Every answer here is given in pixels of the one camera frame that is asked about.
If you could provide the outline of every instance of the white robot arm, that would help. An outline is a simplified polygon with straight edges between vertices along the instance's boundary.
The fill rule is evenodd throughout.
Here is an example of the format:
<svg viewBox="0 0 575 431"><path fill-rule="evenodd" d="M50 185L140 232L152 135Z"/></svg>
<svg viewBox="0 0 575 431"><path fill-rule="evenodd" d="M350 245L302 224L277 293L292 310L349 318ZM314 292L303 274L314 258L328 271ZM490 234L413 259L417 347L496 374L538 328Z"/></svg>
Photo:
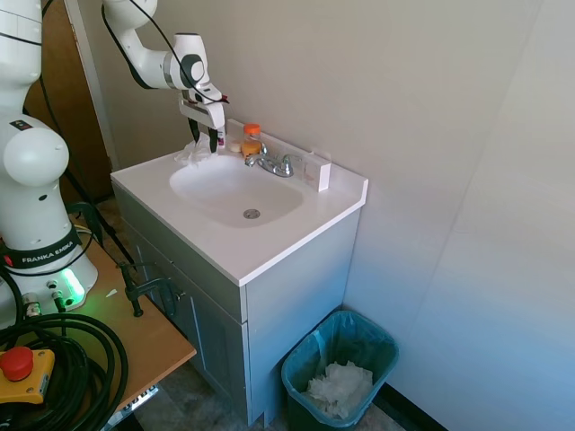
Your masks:
<svg viewBox="0 0 575 431"><path fill-rule="evenodd" d="M209 80L201 37L177 34L174 52L146 49L136 28L150 20L157 0L102 1L106 26L137 82L144 88L181 90L180 111L196 124L195 131L199 122L213 137L211 132L224 127L226 98ZM56 311L56 293L69 310L84 303L98 272L60 196L66 143L22 114L26 94L40 77L41 45L40 0L0 0L0 265L23 296L50 313ZM0 329L14 316L12 295L1 284L0 279Z"/></svg>
<svg viewBox="0 0 575 431"><path fill-rule="evenodd" d="M211 129L222 129L226 122L223 108L226 98L209 79L201 36L176 34L171 52L145 48L136 34L137 28L150 21L148 17L156 7L157 0L103 0L102 17L141 87L182 90L183 115Z"/></svg>

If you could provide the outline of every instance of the sink drain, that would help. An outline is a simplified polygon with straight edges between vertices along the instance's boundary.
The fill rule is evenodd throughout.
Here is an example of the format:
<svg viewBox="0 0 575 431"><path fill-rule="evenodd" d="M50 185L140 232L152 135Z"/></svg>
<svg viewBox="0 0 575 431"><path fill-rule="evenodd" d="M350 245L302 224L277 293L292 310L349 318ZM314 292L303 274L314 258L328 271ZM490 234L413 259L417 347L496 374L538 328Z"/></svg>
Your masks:
<svg viewBox="0 0 575 431"><path fill-rule="evenodd" d="M259 216L261 216L261 213L257 209L246 209L243 211L243 217L247 218L248 220L253 220Z"/></svg>

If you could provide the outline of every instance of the green light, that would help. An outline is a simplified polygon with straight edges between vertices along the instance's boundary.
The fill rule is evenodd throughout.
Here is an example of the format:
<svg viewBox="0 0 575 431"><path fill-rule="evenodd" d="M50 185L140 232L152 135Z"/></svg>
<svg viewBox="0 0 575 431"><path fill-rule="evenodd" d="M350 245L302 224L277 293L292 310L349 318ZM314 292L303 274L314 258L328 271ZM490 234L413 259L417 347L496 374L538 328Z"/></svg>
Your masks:
<svg viewBox="0 0 575 431"><path fill-rule="evenodd" d="M62 271L62 277L64 277L68 287L72 288L72 291L74 292L75 301L76 302L82 301L82 298L84 298L86 291L80 284L78 278L75 276L74 271L72 271L72 269L69 268L64 269Z"/></svg>

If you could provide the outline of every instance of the wooden table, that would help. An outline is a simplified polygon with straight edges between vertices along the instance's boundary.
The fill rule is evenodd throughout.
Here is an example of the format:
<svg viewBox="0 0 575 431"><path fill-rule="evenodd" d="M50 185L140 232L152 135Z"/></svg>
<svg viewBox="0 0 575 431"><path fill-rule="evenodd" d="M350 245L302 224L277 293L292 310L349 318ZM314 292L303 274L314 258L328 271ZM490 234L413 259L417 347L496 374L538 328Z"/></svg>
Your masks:
<svg viewBox="0 0 575 431"><path fill-rule="evenodd" d="M124 294L124 281L115 262L93 242L86 252L98 268L98 281L88 292L85 304L73 313L94 317L108 325L121 339L128 354L128 386L118 409L127 406L139 394L160 382L180 365L196 355L196 349L145 297L139 300L144 315L134 317L133 308ZM69 335L82 344L93 360L106 367L103 348L91 336L78 331ZM118 387L119 359L116 356L113 390Z"/></svg>

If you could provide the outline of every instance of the white countertop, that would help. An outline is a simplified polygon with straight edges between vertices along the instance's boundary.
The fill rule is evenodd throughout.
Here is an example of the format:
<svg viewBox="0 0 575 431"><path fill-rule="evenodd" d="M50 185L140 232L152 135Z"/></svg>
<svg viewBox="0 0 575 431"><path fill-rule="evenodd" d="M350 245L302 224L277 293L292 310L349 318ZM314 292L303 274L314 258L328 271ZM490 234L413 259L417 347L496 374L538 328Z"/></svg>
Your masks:
<svg viewBox="0 0 575 431"><path fill-rule="evenodd" d="M319 193L300 180L281 179L262 170L261 180L284 181L302 193L304 203L269 223L233 227L210 219L174 192L170 179L182 169L174 156L114 172L112 180L238 286L249 283L366 202L367 179L334 164L330 187Z"/></svg>

